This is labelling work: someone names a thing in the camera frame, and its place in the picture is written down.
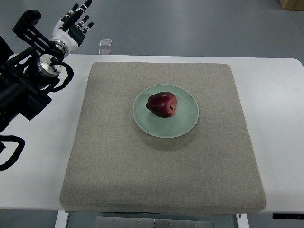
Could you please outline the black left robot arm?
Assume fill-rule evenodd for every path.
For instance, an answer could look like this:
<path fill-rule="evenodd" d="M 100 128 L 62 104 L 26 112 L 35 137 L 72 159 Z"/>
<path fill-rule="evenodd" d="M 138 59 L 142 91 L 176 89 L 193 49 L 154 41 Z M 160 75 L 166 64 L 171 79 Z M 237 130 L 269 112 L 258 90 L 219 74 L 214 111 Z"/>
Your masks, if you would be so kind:
<path fill-rule="evenodd" d="M 50 102 L 48 93 L 64 89 L 74 76 L 63 61 L 68 48 L 63 41 L 50 41 L 35 25 L 38 10 L 25 11 L 13 32 L 30 47 L 0 66 L 0 130 L 22 114 L 28 120 L 37 116 Z"/>

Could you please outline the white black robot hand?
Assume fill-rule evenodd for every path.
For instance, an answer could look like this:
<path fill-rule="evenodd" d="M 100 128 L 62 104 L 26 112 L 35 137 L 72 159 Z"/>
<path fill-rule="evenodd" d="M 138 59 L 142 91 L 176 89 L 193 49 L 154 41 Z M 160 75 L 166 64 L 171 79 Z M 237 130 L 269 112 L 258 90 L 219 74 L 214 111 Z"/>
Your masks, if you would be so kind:
<path fill-rule="evenodd" d="M 75 4 L 55 25 L 51 42 L 63 52 L 64 56 L 80 47 L 93 26 L 93 22 L 87 23 L 88 15 L 82 17 L 91 4 L 91 0 L 85 1 L 82 5 Z"/>

